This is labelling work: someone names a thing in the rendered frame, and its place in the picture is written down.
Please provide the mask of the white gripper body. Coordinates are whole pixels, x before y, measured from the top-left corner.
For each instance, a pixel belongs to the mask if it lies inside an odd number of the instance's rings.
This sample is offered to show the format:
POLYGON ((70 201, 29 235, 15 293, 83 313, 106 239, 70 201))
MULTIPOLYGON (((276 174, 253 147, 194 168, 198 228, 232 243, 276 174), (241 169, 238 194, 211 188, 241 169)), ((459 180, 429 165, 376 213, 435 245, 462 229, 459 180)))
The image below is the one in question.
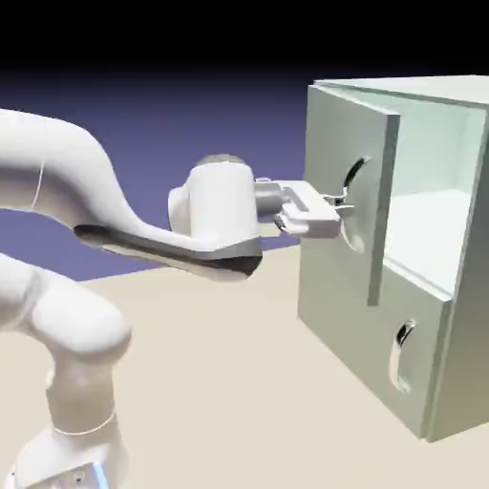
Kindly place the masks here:
POLYGON ((340 234, 340 215, 310 183, 275 183, 281 188, 283 203, 273 221, 282 232, 308 239, 334 239, 340 234))

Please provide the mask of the pale green cabinet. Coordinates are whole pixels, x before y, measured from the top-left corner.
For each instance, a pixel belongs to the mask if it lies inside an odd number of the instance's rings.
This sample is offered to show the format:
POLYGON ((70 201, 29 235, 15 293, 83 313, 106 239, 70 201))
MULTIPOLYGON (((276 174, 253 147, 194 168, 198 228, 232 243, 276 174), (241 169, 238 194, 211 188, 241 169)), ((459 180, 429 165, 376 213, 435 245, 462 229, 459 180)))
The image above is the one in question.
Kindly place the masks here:
POLYGON ((452 298, 421 439, 489 423, 489 75, 310 86, 400 115, 383 270, 397 267, 452 298))

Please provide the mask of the pale green short cabinet door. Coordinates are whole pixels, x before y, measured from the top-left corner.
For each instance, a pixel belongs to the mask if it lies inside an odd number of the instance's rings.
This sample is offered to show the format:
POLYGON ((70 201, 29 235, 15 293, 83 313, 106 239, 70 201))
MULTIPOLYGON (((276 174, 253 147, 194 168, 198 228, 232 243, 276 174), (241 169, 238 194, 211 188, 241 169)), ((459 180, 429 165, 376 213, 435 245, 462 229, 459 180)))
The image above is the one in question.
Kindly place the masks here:
POLYGON ((307 277, 303 265, 301 245, 301 320, 408 429, 426 437, 451 296, 404 270, 385 267, 379 303, 370 307, 334 297, 327 286, 307 277), (416 327, 403 346, 400 374, 411 391, 401 393, 390 382, 389 357, 394 335, 409 319, 416 327))

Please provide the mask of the pale green tall cabinet door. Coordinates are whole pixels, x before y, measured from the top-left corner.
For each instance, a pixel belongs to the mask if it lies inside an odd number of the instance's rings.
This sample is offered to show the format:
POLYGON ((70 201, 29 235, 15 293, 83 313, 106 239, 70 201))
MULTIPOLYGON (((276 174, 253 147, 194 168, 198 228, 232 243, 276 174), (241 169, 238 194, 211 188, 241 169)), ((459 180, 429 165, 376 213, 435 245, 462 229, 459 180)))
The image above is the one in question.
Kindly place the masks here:
POLYGON ((380 300, 387 222, 400 115, 332 88, 308 87, 305 179, 321 194, 342 195, 353 164, 369 157, 370 221, 365 251, 351 249, 340 234, 302 242, 303 270, 333 296, 368 306, 380 300))

